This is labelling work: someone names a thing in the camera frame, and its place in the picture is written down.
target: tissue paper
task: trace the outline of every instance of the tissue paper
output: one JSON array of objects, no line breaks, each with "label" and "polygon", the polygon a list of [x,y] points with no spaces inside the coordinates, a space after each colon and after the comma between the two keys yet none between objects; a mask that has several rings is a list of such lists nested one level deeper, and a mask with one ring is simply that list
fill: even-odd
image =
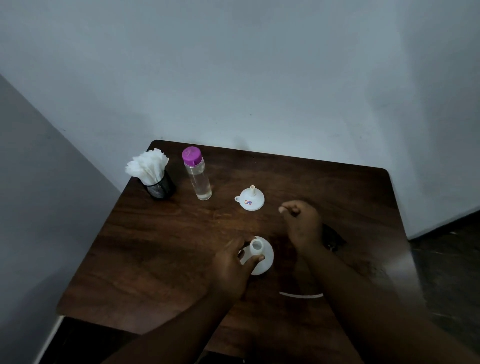
[{"label": "tissue paper", "polygon": [[133,157],[133,160],[127,163],[125,172],[139,178],[145,186],[152,186],[163,178],[167,163],[167,156],[155,148]]}]

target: hand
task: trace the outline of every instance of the hand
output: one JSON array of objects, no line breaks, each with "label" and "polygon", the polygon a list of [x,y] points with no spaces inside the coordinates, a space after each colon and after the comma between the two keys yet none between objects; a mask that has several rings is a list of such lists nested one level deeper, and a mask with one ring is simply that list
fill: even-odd
[{"label": "hand", "polygon": [[247,288],[250,274],[257,263],[265,259],[263,255],[254,255],[242,265],[238,254],[245,243],[244,238],[230,240],[215,254],[212,262],[213,277],[210,291],[223,295],[232,303],[240,299]]},{"label": "hand", "polygon": [[290,241],[299,254],[312,244],[319,244],[322,239],[322,218],[304,201],[288,201],[278,208],[287,223]]}]

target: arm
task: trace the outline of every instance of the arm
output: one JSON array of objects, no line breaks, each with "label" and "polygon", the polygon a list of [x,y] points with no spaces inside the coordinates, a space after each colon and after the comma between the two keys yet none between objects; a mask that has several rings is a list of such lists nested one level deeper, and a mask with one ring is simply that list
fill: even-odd
[{"label": "arm", "polygon": [[465,346],[430,321],[410,314],[323,248],[322,221],[315,208],[290,201],[278,210],[290,240],[366,363],[480,363]]},{"label": "arm", "polygon": [[230,241],[213,260],[207,294],[188,310],[126,345],[103,364],[192,364],[202,353],[222,319],[243,295],[247,280],[263,255],[243,266],[238,252],[244,239]]}]

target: purple bottle cap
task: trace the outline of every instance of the purple bottle cap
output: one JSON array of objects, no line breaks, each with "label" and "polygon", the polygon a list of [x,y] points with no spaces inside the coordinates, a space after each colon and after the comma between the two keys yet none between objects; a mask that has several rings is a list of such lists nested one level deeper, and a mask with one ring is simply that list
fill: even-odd
[{"label": "purple bottle cap", "polygon": [[195,167],[202,161],[202,153],[200,149],[195,146],[185,148],[181,153],[181,157],[183,158],[183,162],[190,167]]}]

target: white wall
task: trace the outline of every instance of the white wall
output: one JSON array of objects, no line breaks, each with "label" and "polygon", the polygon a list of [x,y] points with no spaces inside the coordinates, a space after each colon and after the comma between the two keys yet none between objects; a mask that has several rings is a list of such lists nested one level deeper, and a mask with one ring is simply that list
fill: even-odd
[{"label": "white wall", "polygon": [[0,76],[0,363],[29,364],[118,190]]},{"label": "white wall", "polygon": [[1,0],[0,73],[120,190],[152,139],[386,168],[480,207],[478,0]]}]

